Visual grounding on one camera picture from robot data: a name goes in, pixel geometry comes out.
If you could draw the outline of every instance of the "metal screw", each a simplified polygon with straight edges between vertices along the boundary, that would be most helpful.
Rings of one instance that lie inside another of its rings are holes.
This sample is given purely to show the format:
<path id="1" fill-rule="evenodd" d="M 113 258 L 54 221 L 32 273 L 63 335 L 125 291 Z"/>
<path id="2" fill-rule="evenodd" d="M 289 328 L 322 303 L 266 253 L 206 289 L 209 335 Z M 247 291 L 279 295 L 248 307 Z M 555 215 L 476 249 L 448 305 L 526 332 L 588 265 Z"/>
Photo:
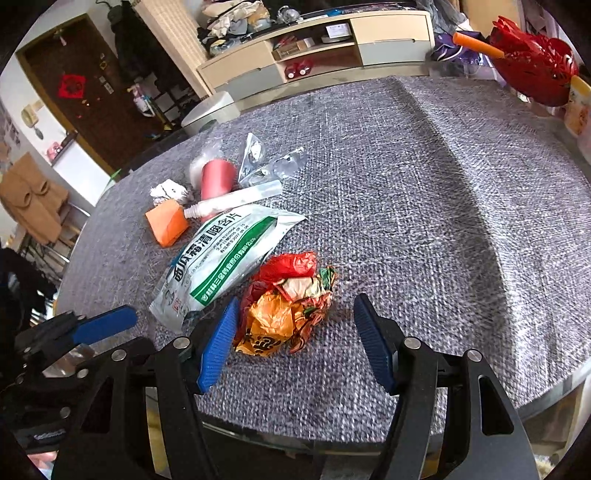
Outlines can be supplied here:
<path id="1" fill-rule="evenodd" d="M 407 348 L 411 348 L 412 350 L 416 350 L 421 346 L 421 340 L 415 337 L 406 337 L 404 339 L 404 346 Z"/>
<path id="2" fill-rule="evenodd" d="M 482 360 L 482 354 L 478 350 L 468 350 L 468 358 L 473 362 Z"/>
<path id="3" fill-rule="evenodd" d="M 174 339 L 173 347 L 182 350 L 183 348 L 187 348 L 191 344 L 191 340 L 187 337 L 178 337 Z"/>
<path id="4" fill-rule="evenodd" d="M 125 352 L 125 350 L 115 350 L 112 354 L 111 354 L 111 358 L 113 359 L 113 361 L 115 362 L 121 362 L 125 357 L 127 356 L 127 353 Z"/>

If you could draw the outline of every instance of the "white trash bin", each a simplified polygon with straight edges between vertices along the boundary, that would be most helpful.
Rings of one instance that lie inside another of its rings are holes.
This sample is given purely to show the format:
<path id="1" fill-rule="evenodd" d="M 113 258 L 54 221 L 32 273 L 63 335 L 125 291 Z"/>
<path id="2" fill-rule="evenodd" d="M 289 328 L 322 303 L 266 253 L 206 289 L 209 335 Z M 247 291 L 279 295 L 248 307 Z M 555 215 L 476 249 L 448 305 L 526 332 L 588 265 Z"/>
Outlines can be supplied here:
<path id="1" fill-rule="evenodd" d="M 239 116 L 240 110 L 232 95 L 228 92 L 218 92 L 191 110 L 181 122 L 181 127 L 192 137 L 215 124 L 222 124 Z"/>

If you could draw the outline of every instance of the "wooden door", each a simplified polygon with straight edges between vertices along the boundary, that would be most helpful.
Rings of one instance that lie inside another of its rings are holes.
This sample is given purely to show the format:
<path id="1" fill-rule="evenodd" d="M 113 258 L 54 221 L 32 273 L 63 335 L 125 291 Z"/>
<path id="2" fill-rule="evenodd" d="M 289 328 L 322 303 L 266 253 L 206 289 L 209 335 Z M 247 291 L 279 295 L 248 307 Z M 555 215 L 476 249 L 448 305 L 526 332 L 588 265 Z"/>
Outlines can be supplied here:
<path id="1" fill-rule="evenodd" d="M 162 131 L 157 118 L 135 107 L 117 58 L 88 17 L 25 47 L 24 58 L 61 114 L 114 170 L 152 145 L 151 134 Z"/>

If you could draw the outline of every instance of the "gray fabric tablecloth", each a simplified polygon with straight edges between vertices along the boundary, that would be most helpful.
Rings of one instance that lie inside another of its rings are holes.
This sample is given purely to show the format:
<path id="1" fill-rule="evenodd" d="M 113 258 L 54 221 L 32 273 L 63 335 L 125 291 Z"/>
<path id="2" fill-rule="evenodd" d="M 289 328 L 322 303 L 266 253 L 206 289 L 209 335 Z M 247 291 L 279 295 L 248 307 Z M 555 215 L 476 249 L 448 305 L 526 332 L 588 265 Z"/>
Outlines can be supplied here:
<path id="1" fill-rule="evenodd" d="M 310 153 L 284 194 L 264 203 L 308 218 L 276 253 L 315 250 L 339 279 L 330 317 L 305 350 L 269 359 L 232 352 L 218 385 L 197 399 L 204 413 L 301 439 L 384 440 L 395 400 L 374 381 L 353 324 L 361 292 L 435 350 L 480 350 L 517 407 L 589 359 L 587 180 L 543 122 L 494 82 L 428 77 L 335 86 L 259 108 L 106 192 L 58 300 L 60 312 L 88 316 L 122 304 L 138 310 L 135 328 L 98 349 L 139 335 L 161 348 L 174 337 L 148 305 L 196 225 L 160 248 L 144 217 L 150 187 L 167 178 L 187 185 L 206 141 L 223 139 L 237 159 L 248 132 L 271 155 L 299 145 Z M 440 398 L 434 433 L 443 417 Z"/>

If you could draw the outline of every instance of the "yellow container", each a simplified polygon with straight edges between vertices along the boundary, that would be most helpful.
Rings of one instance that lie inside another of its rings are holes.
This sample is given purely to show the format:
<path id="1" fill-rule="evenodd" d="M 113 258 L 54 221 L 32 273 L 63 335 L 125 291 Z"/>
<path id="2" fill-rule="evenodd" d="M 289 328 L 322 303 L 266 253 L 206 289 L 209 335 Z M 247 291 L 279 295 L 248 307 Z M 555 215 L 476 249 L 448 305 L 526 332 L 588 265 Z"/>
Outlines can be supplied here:
<path id="1" fill-rule="evenodd" d="M 581 77 L 574 75 L 570 79 L 569 102 L 566 104 L 564 124 L 566 129 L 578 137 L 587 124 L 591 86 Z"/>

